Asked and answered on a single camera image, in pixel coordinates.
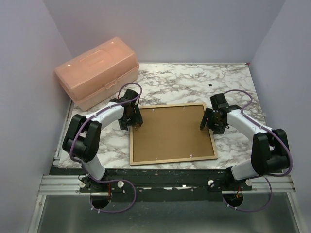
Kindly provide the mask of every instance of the wooden border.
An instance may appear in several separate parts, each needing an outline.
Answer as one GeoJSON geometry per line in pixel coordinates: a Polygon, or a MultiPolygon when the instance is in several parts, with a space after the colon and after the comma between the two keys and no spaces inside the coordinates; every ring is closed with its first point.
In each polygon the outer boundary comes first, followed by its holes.
{"type": "MultiPolygon", "coordinates": [[[[170,107],[183,107],[183,106],[196,106],[202,105],[204,112],[206,110],[205,103],[183,103],[183,104],[168,104],[168,105],[147,105],[141,106],[140,109],[148,109],[148,108],[170,108],[170,107]]],[[[133,147],[133,127],[130,127],[130,165],[149,165],[149,164],[164,164],[164,163],[175,163],[175,162],[191,162],[191,161],[198,161],[198,160],[210,160],[210,159],[218,159],[218,153],[213,137],[213,131],[209,129],[210,140],[212,142],[212,147],[214,151],[214,156],[202,156],[202,157],[195,157],[195,158],[180,158],[180,159],[162,159],[156,161],[140,161],[134,162],[134,147],[133,147]]]]}

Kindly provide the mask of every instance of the orange plastic box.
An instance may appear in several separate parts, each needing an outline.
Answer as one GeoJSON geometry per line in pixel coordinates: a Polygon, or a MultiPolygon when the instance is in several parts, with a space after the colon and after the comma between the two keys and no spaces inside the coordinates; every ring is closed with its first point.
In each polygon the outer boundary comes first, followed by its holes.
{"type": "Polygon", "coordinates": [[[59,82],[86,111],[138,78],[135,52],[115,37],[55,69],[59,82]]]}

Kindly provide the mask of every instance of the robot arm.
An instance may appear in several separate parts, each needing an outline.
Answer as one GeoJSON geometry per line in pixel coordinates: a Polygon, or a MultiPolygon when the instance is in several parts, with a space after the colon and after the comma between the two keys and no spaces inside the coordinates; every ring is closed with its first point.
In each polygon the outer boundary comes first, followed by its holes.
{"type": "Polygon", "coordinates": [[[88,118],[95,115],[95,117],[90,120],[83,129],[83,132],[86,132],[85,136],[79,135],[73,148],[73,156],[79,159],[83,168],[97,180],[100,180],[105,173],[105,168],[101,165],[96,155],[99,147],[101,130],[115,120],[119,121],[119,126],[122,130],[128,130],[127,127],[131,125],[138,124],[141,126],[143,121],[139,107],[138,105],[135,105],[135,101],[122,104],[123,102],[128,102],[128,100],[132,100],[137,95],[137,92],[127,89],[122,98],[110,100],[109,104],[104,107],[109,107],[106,111],[99,113],[101,112],[100,109],[99,111],[86,116],[76,114],[73,116],[69,124],[62,145],[63,150],[68,153],[70,152],[73,140],[81,125],[88,118]],[[112,105],[115,105],[116,103],[120,103],[120,105],[112,107],[112,105]]]}
{"type": "MultiPolygon", "coordinates": [[[[226,183],[269,174],[289,167],[288,154],[280,143],[266,130],[243,117],[239,106],[229,106],[224,94],[216,94],[210,100],[213,109],[206,109],[200,125],[201,130],[207,126],[214,134],[223,134],[225,128],[232,126],[253,142],[251,159],[229,167],[226,170],[226,183]]],[[[285,131],[265,128],[274,132],[288,148],[285,131]]]]}

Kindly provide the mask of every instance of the marble tabletop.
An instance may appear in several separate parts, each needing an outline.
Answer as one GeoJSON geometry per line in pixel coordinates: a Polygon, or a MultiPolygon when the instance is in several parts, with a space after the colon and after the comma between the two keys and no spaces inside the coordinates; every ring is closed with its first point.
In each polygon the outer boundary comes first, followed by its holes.
{"type": "MultiPolygon", "coordinates": [[[[143,88],[139,105],[204,102],[211,108],[210,96],[230,89],[246,90],[254,97],[254,102],[245,112],[265,124],[247,65],[140,64],[137,83],[143,88]]],[[[71,116],[95,112],[106,106],[111,98],[86,112],[75,105],[71,116]]],[[[226,99],[229,104],[239,106],[249,101],[239,92],[226,94],[226,99]]],[[[233,127],[226,129],[223,135],[214,135],[214,140],[218,151],[216,160],[130,166],[129,132],[120,130],[115,121],[102,130],[97,155],[105,168],[135,169],[225,169],[251,156],[251,143],[233,127]]],[[[61,150],[60,156],[59,168],[80,168],[65,151],[61,150]]]]}

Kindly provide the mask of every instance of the cork board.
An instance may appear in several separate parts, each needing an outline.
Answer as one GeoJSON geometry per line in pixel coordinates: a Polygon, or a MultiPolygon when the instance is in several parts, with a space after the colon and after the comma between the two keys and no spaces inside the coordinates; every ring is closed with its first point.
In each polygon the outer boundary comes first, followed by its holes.
{"type": "Polygon", "coordinates": [[[204,103],[142,106],[130,128],[130,165],[217,159],[212,131],[200,130],[204,103]]]}

